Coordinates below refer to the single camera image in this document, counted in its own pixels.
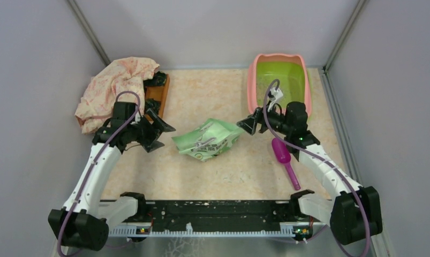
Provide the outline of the green cat litter bag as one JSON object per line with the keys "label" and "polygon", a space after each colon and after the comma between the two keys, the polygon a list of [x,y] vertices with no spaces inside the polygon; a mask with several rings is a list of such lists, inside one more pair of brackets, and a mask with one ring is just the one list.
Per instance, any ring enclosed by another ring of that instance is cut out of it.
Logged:
{"label": "green cat litter bag", "polygon": [[243,132],[236,124],[210,118],[195,130],[172,140],[180,154],[206,161],[232,148]]}

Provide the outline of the magenta plastic litter scoop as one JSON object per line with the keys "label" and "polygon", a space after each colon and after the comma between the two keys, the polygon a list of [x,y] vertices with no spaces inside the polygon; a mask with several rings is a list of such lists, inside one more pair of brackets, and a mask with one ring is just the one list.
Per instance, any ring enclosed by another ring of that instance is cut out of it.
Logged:
{"label": "magenta plastic litter scoop", "polygon": [[293,188],[298,191],[301,189],[301,186],[299,184],[298,178],[291,166],[291,155],[288,152],[286,145],[279,140],[278,138],[274,138],[271,141],[271,146],[275,155],[275,158],[277,159],[277,161],[284,166],[289,179],[291,181],[291,184],[293,186]]}

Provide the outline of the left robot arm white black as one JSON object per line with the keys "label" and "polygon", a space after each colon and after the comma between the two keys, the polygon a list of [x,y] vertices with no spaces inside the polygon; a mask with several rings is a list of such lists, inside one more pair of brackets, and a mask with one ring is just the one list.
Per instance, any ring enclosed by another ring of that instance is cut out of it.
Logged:
{"label": "left robot arm white black", "polygon": [[164,146],[162,133],[174,132],[152,109],[145,114],[133,102],[115,102],[112,116],[95,132],[87,164],[73,192],[61,209],[53,209],[49,225],[62,247],[101,250],[109,232],[124,221],[143,221],[148,215],[145,196],[124,192],[114,202],[101,206],[101,196],[110,174],[128,144],[137,142],[150,153]]}

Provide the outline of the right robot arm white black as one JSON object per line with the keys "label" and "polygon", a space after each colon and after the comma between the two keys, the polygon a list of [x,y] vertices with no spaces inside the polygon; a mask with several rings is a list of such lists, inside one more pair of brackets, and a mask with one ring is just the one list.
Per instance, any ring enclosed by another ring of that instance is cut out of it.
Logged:
{"label": "right robot arm white black", "polygon": [[237,122],[250,135],[255,132],[284,136],[285,150],[310,169],[331,199],[305,191],[291,197],[290,216],[302,221],[307,216],[326,223],[342,245],[357,242],[383,232],[380,197],[372,187],[364,187],[347,175],[328,156],[321,142],[308,129],[306,106],[301,102],[287,104],[284,114],[258,107],[254,113]]}

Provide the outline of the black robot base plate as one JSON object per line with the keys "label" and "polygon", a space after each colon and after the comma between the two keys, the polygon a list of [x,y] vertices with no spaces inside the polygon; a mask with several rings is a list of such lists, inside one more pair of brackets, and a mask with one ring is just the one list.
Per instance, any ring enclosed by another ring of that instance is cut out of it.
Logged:
{"label": "black robot base plate", "polygon": [[125,223],[143,223],[141,232],[278,231],[292,225],[293,232],[312,233],[319,221],[298,216],[288,200],[150,200]]}

